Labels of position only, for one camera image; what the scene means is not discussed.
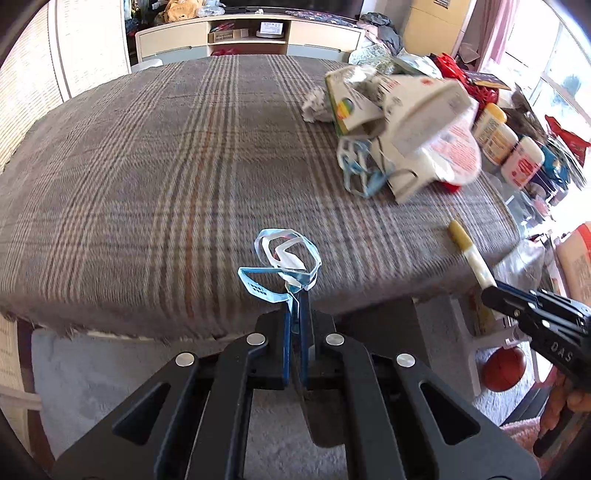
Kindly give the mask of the person's right hand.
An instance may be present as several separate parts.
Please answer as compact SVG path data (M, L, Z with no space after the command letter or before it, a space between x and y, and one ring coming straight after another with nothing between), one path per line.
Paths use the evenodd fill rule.
M552 380L552 389L540 419L540 437L557 426L564 407L568 407L574 413L585 413L591 409L590 394L580 390L570 390L566 386L564 374L554 369L550 379Z

